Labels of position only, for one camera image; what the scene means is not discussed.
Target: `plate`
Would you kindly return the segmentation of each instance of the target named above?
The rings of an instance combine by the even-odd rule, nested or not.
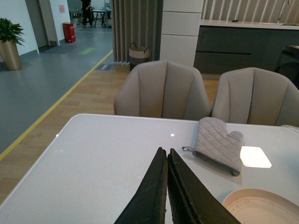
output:
[[[229,194],[222,205],[242,224],[298,224],[299,207],[261,189],[241,189]]]

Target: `gold planter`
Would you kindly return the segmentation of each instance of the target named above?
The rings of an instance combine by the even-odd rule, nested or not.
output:
[[[19,70],[22,68],[18,49],[14,41],[0,41],[0,53],[7,70]]]

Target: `beige chair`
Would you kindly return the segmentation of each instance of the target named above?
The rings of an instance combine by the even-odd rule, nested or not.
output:
[[[220,77],[212,117],[227,123],[299,127],[299,90],[272,71],[229,71]]]
[[[199,120],[210,112],[200,72],[168,61],[137,65],[114,101],[117,115]]]

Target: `woven basket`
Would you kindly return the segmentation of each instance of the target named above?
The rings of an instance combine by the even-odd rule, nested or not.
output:
[[[129,49],[130,71],[138,64],[148,62],[150,57],[150,48],[137,47],[133,42]]]

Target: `oven mitt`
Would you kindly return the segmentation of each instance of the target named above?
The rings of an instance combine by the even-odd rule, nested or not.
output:
[[[224,121],[206,117],[199,121],[195,147],[182,147],[182,149],[192,152],[194,157],[238,176],[241,172],[240,152],[243,145],[241,132],[233,131],[228,134]]]

